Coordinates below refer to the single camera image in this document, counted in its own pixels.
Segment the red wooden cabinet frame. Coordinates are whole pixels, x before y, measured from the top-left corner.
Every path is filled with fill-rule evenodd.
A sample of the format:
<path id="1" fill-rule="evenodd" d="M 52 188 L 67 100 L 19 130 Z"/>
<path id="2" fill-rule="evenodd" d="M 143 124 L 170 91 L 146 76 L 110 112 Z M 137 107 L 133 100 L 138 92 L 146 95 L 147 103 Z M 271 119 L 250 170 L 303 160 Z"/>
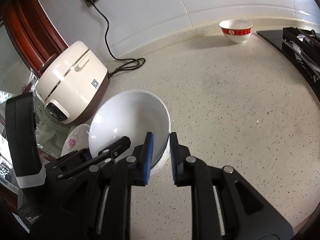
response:
<path id="1" fill-rule="evenodd" d="M 68 47 L 39 0 L 11 0 L 4 12 L 4 26 L 19 56 L 38 77 L 42 65 Z"/>

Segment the large floral white plate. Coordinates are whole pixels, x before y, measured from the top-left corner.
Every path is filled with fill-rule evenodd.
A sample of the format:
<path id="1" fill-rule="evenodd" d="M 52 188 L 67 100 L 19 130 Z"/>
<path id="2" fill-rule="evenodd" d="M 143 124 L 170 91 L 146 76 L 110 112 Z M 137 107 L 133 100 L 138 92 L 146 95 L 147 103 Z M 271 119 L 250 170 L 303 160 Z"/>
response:
<path id="1" fill-rule="evenodd" d="M 88 147 L 88 136 L 90 126 L 88 124 L 80 124 L 71 131 L 63 145 L 61 156 L 67 155 L 74 150 L 81 150 Z"/>

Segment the red banded white bowl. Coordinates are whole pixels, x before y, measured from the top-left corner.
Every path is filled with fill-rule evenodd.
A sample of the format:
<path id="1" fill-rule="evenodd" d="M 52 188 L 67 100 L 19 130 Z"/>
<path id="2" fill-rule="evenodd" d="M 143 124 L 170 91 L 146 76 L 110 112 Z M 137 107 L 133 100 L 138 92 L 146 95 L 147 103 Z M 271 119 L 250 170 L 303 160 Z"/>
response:
<path id="1" fill-rule="evenodd" d="M 251 36 L 253 24 L 246 20 L 224 20 L 219 23 L 219 27 L 233 43 L 244 43 Z"/>

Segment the black gas stove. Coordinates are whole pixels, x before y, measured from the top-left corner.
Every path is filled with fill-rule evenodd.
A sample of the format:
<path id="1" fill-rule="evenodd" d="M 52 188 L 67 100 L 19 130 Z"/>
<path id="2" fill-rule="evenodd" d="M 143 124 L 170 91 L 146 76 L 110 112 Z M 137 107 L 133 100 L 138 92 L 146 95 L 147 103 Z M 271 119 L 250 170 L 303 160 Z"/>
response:
<path id="1" fill-rule="evenodd" d="M 295 66 L 319 98 L 319 33 L 287 27 L 257 31 L 257 35 L 274 46 Z"/>

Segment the cream rice cooker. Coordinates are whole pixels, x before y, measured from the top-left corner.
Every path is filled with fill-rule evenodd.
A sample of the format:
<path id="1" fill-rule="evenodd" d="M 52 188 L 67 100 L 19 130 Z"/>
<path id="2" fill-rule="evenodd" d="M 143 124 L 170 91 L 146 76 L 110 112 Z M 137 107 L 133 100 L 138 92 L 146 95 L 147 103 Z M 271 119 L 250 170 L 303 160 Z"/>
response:
<path id="1" fill-rule="evenodd" d="M 48 65 L 35 92 L 55 120 L 80 124 L 95 113 L 109 83 L 107 67 L 76 41 Z"/>

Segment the white floral bowl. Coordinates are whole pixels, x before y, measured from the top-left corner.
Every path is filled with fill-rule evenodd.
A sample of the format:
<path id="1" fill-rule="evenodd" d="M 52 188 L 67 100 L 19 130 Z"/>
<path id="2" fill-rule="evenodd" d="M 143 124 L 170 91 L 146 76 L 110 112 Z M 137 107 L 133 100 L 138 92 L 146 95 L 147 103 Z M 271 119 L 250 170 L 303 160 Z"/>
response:
<path id="1" fill-rule="evenodd" d="M 131 140 L 123 157 L 143 144 L 147 132 L 154 143 L 151 174 L 158 172 L 169 158 L 170 115 L 166 105 L 156 95 L 145 90 L 127 90 L 108 99 L 92 119 L 88 143 L 93 158 L 106 146 L 123 136 Z"/>

